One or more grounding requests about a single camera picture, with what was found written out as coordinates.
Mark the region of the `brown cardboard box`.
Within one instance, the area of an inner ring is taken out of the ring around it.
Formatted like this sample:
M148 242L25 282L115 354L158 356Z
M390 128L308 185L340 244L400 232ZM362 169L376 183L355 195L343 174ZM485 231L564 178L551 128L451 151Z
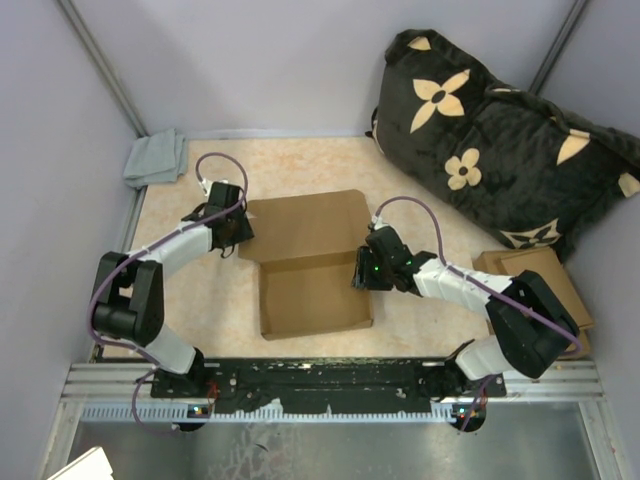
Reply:
M371 214L356 189L251 200L254 237L239 257L258 265L260 332L280 340L369 328L371 295L352 286Z

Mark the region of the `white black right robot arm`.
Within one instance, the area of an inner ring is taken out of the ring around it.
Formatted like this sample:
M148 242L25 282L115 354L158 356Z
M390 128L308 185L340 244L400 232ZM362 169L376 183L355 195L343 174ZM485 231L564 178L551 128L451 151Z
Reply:
M457 267L434 253L412 253L388 225L373 228L357 249L352 286L443 300L489 321L490 336L452 355L445 381L458 396L506 371L537 379L569 347L581 348L577 324L538 273L489 274Z

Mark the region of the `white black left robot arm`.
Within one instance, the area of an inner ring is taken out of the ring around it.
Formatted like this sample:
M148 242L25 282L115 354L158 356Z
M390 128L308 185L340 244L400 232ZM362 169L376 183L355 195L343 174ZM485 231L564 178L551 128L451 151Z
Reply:
M194 397L207 385L201 353L165 324L164 283L210 252L234 250L254 237L246 216L246 189L214 182L206 202L148 247L108 252L100 259L89 306L89 330L101 343L131 348L156 368L172 373L172 384Z

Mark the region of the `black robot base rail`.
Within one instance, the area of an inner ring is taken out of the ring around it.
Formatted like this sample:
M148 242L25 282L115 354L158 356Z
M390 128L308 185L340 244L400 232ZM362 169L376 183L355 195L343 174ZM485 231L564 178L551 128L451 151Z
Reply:
M422 414L447 398L502 398L503 378L470 381L444 358L205 359L194 373L158 371L156 399L203 398L194 418L254 414Z

